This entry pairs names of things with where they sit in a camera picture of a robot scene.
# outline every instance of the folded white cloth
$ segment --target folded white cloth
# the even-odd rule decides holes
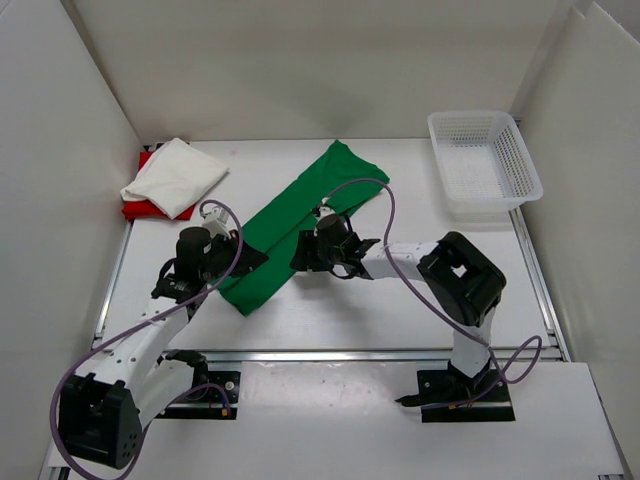
[[[126,202],[150,200],[169,218],[197,202],[229,167],[174,138],[156,150],[120,194]]]

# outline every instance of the laundry basket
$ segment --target laundry basket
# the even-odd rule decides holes
[[[455,215],[506,212],[542,197],[542,185],[513,117],[499,111],[429,115],[447,204]]]

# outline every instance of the red cloth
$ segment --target red cloth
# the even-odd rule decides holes
[[[144,167],[147,160],[151,157],[153,152],[140,152],[140,160],[138,161],[138,170]],[[196,208],[195,204],[191,205],[184,212],[178,215],[174,220],[190,220],[193,210]],[[132,221],[134,218],[140,217],[164,217],[168,218],[162,210],[156,207],[149,200],[143,200],[141,202],[125,202],[122,208],[124,218],[128,221]]]

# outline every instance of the black bracket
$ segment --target black bracket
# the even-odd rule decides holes
[[[227,394],[231,410],[226,416],[222,414],[222,396],[216,389],[210,388],[201,396],[194,393],[173,406],[167,407],[164,413],[156,418],[194,419],[194,420],[235,420],[238,417],[238,398],[240,397],[240,372],[209,371],[208,383],[219,385]]]
[[[474,392],[483,392],[498,380],[498,372],[489,370]],[[447,370],[420,370],[418,371],[418,395],[421,398],[429,398],[434,389],[450,381],[451,374]],[[464,399],[465,397],[450,398],[449,401]],[[515,419],[509,388],[503,382],[499,382],[484,397],[470,405],[437,409],[422,407],[422,423],[513,422]]]

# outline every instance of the folded green cloth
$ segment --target folded green cloth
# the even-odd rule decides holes
[[[335,141],[271,203],[243,227],[249,245],[269,255],[269,261],[246,277],[229,279],[222,296],[243,315],[262,306],[295,273],[289,268],[300,230],[312,230],[316,219],[311,209],[334,188],[349,180],[375,178],[385,183],[389,177],[375,165],[355,156],[345,144]],[[359,183],[341,190],[328,202],[336,212],[355,212],[382,187]]]

